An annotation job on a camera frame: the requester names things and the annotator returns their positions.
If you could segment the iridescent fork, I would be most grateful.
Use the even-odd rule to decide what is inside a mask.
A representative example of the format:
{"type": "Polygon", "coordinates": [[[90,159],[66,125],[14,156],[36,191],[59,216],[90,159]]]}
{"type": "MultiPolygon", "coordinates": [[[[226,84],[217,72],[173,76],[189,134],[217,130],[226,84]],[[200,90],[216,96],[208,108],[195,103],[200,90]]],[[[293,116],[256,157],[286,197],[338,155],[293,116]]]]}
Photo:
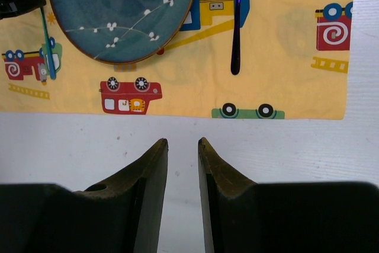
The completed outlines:
{"type": "Polygon", "coordinates": [[[45,13],[44,13],[44,4],[40,7],[40,12],[41,12],[42,26],[43,26],[44,39],[45,39],[47,65],[49,67],[50,78],[52,80],[55,80],[56,79],[56,70],[55,70],[54,60],[53,60],[52,45],[50,42],[50,37],[49,37],[45,13]]]}

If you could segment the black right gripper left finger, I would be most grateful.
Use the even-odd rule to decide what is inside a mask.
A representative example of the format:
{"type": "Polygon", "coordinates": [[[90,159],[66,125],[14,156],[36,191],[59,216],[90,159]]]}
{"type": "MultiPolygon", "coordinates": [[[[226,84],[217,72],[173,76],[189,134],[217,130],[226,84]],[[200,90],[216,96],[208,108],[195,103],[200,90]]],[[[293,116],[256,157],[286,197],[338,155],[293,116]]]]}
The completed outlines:
{"type": "Polygon", "coordinates": [[[1,185],[2,252],[156,252],[168,141],[83,191],[1,185]]]}

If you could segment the dark teal patterned plate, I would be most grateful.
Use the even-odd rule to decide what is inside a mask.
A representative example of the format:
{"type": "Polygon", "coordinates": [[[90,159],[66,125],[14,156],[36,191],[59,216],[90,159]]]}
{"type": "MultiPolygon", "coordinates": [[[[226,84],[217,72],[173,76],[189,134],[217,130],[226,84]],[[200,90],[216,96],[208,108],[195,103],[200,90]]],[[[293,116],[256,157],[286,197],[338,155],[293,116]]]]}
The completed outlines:
{"type": "Polygon", "coordinates": [[[89,58],[109,64],[153,56],[180,31],[193,0],[50,0],[57,23],[89,58]]]}

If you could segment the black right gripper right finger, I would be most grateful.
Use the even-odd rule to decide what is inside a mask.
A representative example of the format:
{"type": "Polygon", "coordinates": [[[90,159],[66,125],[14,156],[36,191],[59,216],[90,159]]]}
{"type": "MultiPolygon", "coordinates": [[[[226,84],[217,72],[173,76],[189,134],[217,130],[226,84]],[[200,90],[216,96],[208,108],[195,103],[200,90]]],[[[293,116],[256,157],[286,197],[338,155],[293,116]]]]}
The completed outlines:
{"type": "Polygon", "coordinates": [[[377,252],[378,187],[259,184],[202,138],[198,173],[206,252],[377,252]]]}

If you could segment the yellow vehicle-print cloth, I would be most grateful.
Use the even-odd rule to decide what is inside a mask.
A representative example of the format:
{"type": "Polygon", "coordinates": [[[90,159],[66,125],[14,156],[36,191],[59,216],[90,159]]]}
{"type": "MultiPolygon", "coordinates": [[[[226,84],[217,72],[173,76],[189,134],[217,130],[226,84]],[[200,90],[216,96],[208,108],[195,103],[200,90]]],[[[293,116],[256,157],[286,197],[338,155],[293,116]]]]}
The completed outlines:
{"type": "Polygon", "coordinates": [[[217,119],[345,115],[353,0],[241,0],[240,72],[230,71],[235,0],[193,0],[184,25],[145,60],[80,52],[39,9],[1,19],[1,110],[217,119]]]}

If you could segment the iridescent purple spoon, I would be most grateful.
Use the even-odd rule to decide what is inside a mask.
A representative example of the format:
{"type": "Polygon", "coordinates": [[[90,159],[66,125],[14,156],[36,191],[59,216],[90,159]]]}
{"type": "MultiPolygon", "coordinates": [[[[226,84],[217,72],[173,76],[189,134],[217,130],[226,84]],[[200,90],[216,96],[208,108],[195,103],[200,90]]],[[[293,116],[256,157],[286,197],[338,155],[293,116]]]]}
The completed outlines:
{"type": "Polygon", "coordinates": [[[232,43],[232,57],[230,71],[232,75],[238,75],[240,72],[240,2],[235,0],[234,30],[232,43]]]}

